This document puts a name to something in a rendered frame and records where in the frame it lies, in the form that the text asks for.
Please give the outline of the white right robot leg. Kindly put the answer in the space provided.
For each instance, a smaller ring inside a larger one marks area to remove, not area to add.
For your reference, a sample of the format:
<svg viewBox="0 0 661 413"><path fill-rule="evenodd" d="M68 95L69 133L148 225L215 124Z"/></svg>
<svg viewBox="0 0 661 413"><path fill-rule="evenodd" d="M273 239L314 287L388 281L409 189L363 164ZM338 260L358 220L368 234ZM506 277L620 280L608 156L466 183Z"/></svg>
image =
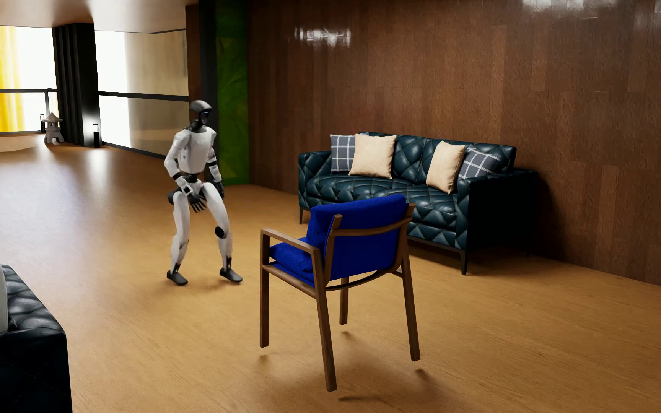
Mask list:
<svg viewBox="0 0 661 413"><path fill-rule="evenodd" d="M188 248L190 206L187 196L180 189L170 192L168 197L173 205L173 217L176 224L176 234L170 249L170 272L177 273Z"/></svg>

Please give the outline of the white robot leg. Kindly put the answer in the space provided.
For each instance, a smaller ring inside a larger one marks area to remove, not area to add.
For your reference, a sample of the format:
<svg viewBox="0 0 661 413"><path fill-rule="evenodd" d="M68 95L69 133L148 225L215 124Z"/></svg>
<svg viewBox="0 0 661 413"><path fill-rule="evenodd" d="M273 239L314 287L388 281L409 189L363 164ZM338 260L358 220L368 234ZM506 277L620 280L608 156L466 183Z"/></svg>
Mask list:
<svg viewBox="0 0 661 413"><path fill-rule="evenodd" d="M223 199L214 184L207 182L203 183L201 186L201 194L205 197L207 207L216 222L215 234L217 236L219 250L223 259L223 267L220 270L220 273L228 273L232 270L231 263L233 252L233 239L230 222L228 220L228 213L225 209Z"/></svg>
<svg viewBox="0 0 661 413"><path fill-rule="evenodd" d="M188 248L190 206L187 196L180 189L170 192L168 197L173 205L173 217L176 224L176 234L170 249L170 272L177 273Z"/></svg>

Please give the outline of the white left robot leg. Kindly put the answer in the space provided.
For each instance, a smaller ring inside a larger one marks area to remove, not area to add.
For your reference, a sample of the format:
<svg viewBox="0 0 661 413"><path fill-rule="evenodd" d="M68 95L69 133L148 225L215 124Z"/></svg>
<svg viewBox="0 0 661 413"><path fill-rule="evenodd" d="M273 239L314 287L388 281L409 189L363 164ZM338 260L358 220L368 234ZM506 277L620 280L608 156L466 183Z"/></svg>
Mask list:
<svg viewBox="0 0 661 413"><path fill-rule="evenodd" d="M203 183L201 186L201 194L205 197L207 207L216 222L215 234L217 236L219 250L223 259L223 267L220 270L220 273L228 273L232 270L231 263L233 252L233 239L230 222L228 220L228 213L225 209L223 199L214 184L207 182Z"/></svg>

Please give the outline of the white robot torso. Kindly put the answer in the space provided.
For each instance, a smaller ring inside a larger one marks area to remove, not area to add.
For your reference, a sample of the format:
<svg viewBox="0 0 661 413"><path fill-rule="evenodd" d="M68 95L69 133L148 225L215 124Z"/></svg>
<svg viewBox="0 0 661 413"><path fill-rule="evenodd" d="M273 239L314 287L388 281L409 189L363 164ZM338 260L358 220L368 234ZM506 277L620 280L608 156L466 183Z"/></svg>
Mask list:
<svg viewBox="0 0 661 413"><path fill-rule="evenodd" d="M198 174L204 170L208 151L212 144L215 143L217 136L215 130L207 127L203 133L191 132L188 144L180 150L179 153L179 167L181 172L189 174Z"/></svg>

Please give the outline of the black robot head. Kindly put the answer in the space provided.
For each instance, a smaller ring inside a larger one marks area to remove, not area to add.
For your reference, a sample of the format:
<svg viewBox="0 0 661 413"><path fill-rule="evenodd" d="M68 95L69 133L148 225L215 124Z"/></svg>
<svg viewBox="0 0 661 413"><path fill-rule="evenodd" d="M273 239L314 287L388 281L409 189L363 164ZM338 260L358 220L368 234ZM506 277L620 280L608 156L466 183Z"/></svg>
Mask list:
<svg viewBox="0 0 661 413"><path fill-rule="evenodd" d="M189 129L196 133L205 132L207 130L208 118L212 111L212 107L205 101L195 100L190 103L189 108L197 116L197 118L191 122Z"/></svg>

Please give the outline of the grey plaid cushion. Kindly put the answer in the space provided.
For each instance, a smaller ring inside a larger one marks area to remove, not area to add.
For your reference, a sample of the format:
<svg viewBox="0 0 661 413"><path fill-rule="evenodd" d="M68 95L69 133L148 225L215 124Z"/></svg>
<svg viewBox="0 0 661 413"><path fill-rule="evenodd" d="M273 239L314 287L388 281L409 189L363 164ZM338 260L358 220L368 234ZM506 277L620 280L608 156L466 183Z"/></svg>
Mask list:
<svg viewBox="0 0 661 413"><path fill-rule="evenodd" d="M331 173L345 174L353 167L356 135L331 135Z"/></svg>
<svg viewBox="0 0 661 413"><path fill-rule="evenodd" d="M500 156L487 154L476 148L468 147L457 178L462 180L497 174L500 169L500 163Z"/></svg>

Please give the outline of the beige cushion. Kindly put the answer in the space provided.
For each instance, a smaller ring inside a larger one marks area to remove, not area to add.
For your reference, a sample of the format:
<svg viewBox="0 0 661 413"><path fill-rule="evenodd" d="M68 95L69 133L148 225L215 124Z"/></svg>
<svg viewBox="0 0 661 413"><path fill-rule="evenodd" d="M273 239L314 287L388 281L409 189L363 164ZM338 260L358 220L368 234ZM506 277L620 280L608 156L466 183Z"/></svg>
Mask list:
<svg viewBox="0 0 661 413"><path fill-rule="evenodd" d="M425 183L448 195L453 193L456 179L465 159L466 145L441 141L435 148Z"/></svg>
<svg viewBox="0 0 661 413"><path fill-rule="evenodd" d="M355 135L355 154L350 176L391 179L391 163L396 135Z"/></svg>

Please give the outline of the grey stone lantern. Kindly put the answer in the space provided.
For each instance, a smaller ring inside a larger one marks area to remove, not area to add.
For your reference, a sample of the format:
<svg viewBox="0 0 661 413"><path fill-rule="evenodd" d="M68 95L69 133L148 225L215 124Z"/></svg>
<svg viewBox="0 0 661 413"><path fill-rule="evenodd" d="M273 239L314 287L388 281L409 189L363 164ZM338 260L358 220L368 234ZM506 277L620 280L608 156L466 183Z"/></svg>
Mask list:
<svg viewBox="0 0 661 413"><path fill-rule="evenodd" d="M65 138L62 135L60 123L63 121L62 118L56 116L54 113L50 112L47 117L43 119L45 124L45 144L54 144L58 145L65 142Z"/></svg>

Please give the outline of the dark pleated curtain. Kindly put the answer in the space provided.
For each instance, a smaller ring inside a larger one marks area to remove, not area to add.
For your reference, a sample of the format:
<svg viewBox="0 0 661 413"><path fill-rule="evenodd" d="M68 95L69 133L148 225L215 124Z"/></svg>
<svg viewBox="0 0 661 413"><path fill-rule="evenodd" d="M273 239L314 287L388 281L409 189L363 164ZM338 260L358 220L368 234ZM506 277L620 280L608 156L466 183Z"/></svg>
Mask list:
<svg viewBox="0 0 661 413"><path fill-rule="evenodd" d="M52 39L62 134L67 143L93 147L93 124L101 124L95 26L56 26Z"/></svg>

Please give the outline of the dark teal quilted leather sofa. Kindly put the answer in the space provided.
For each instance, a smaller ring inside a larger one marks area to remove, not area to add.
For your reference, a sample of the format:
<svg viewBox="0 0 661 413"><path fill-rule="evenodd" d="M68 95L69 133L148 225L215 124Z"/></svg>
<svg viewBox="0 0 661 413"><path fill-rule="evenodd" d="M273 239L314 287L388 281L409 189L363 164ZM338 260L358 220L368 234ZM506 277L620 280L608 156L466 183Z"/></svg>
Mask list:
<svg viewBox="0 0 661 413"><path fill-rule="evenodd" d="M517 149L494 143L447 140L501 157L497 174L457 179L448 195L425 183L440 139L399 135L395 140L391 179L331 173L331 151L298 157L300 211L320 204L352 202L401 194L416 209L408 224L410 239L461 255L462 273L473 250L523 241L529 247L537 211L536 171L515 167Z"/></svg>

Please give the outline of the black balcony railing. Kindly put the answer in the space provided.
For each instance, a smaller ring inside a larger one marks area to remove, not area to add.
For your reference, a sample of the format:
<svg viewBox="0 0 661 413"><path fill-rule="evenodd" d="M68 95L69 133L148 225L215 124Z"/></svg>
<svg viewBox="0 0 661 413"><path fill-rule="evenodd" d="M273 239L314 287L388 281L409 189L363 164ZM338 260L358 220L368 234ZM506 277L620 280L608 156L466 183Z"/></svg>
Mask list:
<svg viewBox="0 0 661 413"><path fill-rule="evenodd" d="M0 89L0 135L39 133L50 113L60 113L56 89Z"/></svg>

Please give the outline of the yellow curtain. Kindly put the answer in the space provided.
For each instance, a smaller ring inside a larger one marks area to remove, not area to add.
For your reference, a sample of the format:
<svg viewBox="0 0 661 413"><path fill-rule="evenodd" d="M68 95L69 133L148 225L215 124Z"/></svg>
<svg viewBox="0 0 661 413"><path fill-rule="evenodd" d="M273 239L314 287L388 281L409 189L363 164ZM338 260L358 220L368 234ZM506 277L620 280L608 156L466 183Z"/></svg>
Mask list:
<svg viewBox="0 0 661 413"><path fill-rule="evenodd" d="M15 28L0 26L0 89L19 89L18 47ZM22 96L0 92L0 132L23 131Z"/></svg>

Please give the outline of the black quilted leather sofa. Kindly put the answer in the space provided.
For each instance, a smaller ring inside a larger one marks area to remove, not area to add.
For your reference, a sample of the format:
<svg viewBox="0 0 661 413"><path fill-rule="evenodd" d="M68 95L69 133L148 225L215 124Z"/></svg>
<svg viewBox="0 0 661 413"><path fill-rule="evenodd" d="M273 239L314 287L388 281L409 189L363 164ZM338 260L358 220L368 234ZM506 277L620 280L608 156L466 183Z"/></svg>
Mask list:
<svg viewBox="0 0 661 413"><path fill-rule="evenodd" d="M22 278L3 266L8 327L0 333L0 413L72 413L64 329Z"/></svg>

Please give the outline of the green wall panel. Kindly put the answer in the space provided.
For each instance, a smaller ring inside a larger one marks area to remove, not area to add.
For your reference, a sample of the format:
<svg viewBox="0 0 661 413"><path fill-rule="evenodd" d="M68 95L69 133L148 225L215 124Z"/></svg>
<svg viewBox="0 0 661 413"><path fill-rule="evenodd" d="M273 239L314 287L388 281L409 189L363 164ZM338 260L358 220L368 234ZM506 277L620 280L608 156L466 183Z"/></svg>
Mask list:
<svg viewBox="0 0 661 413"><path fill-rule="evenodd" d="M247 0L216 0L219 154L225 185L250 182Z"/></svg>

